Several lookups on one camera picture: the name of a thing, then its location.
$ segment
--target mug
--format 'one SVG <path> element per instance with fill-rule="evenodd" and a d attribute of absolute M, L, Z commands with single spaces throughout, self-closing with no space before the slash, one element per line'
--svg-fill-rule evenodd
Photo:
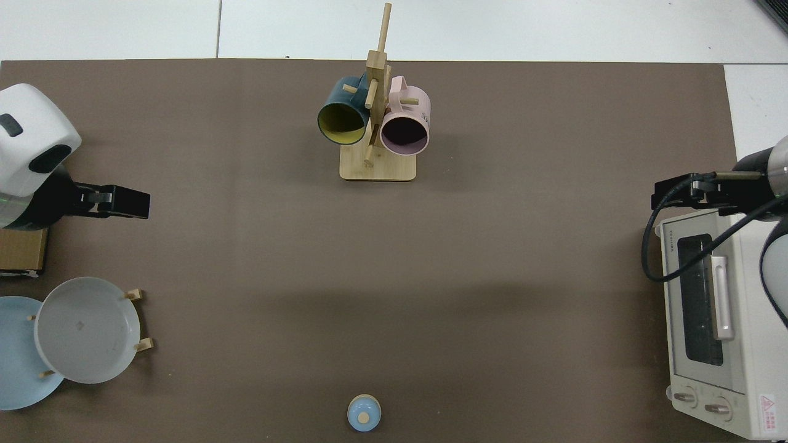
<path fill-rule="evenodd" d="M 338 144 L 361 140 L 370 120 L 370 110 L 364 107 L 368 91 L 366 74 L 339 79 L 318 113 L 320 132 Z"/>
<path fill-rule="evenodd" d="M 408 86 L 405 77 L 392 78 L 388 93 L 391 112 L 381 123 L 381 142 L 394 154 L 416 155 L 429 143 L 429 96 L 421 88 Z"/>

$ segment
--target white toaster oven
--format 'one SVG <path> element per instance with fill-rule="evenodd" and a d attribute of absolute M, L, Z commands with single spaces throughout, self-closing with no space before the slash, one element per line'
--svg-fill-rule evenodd
<path fill-rule="evenodd" d="M 740 218 L 701 210 L 660 223 L 664 272 L 678 269 Z M 751 222 L 664 284 L 673 407 L 752 440 L 788 438 L 788 329 L 759 271 L 772 227 Z"/>

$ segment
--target small blue object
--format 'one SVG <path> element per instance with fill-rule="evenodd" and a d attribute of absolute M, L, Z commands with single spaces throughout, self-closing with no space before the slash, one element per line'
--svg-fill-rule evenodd
<path fill-rule="evenodd" d="M 29 315 L 37 315 L 41 302 L 27 297 L 0 297 L 0 411 L 38 403 L 63 381 L 60 374 L 40 378 L 49 370 L 35 348 Z"/>
<path fill-rule="evenodd" d="M 375 429 L 381 422 L 381 404 L 369 394 L 357 396 L 348 406 L 348 422 L 358 432 Z"/>

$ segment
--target black cable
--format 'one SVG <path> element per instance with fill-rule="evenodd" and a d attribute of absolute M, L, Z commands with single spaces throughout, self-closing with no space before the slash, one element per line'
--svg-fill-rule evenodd
<path fill-rule="evenodd" d="M 643 243 L 641 244 L 641 265 L 643 266 L 643 272 L 645 273 L 645 276 L 648 277 L 649 280 L 657 281 L 659 283 L 664 283 L 665 281 L 673 280 L 674 278 L 686 272 L 690 267 L 694 266 L 702 259 L 706 258 L 706 256 L 711 254 L 715 248 L 717 248 L 725 240 L 730 238 L 730 236 L 734 235 L 739 229 L 743 228 L 747 223 L 750 223 L 752 220 L 755 220 L 761 215 L 766 214 L 773 207 L 776 207 L 788 201 L 788 195 L 783 195 L 776 199 L 770 200 L 763 205 L 760 205 L 755 210 L 747 214 L 742 220 L 739 220 L 737 223 L 733 224 L 730 228 L 726 229 L 725 232 L 721 233 L 717 238 L 715 238 L 706 248 L 703 248 L 697 255 L 692 257 L 690 261 L 684 263 L 684 265 L 680 266 L 677 270 L 664 276 L 657 276 L 652 274 L 651 271 L 649 270 L 649 237 L 651 234 L 651 230 L 654 227 L 654 221 L 656 220 L 656 216 L 664 208 L 667 201 L 671 199 L 673 195 L 675 195 L 677 192 L 681 191 L 686 186 L 689 186 L 694 181 L 698 181 L 698 180 L 708 181 L 710 179 L 713 179 L 715 176 L 716 176 L 715 173 L 706 173 L 692 177 L 687 177 L 685 180 L 681 181 L 680 183 L 675 185 L 670 191 L 668 191 L 667 194 L 665 194 L 665 196 L 660 200 L 660 203 L 656 206 L 654 211 L 651 213 L 651 217 L 649 218 L 649 222 L 646 224 L 645 232 L 643 233 Z"/>

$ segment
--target oven door handle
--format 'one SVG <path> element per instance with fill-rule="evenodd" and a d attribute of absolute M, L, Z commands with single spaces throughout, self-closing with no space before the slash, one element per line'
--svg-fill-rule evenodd
<path fill-rule="evenodd" d="M 728 296 L 728 259 L 712 255 L 712 327 L 717 340 L 733 340 L 734 328 L 730 324 L 730 297 Z"/>

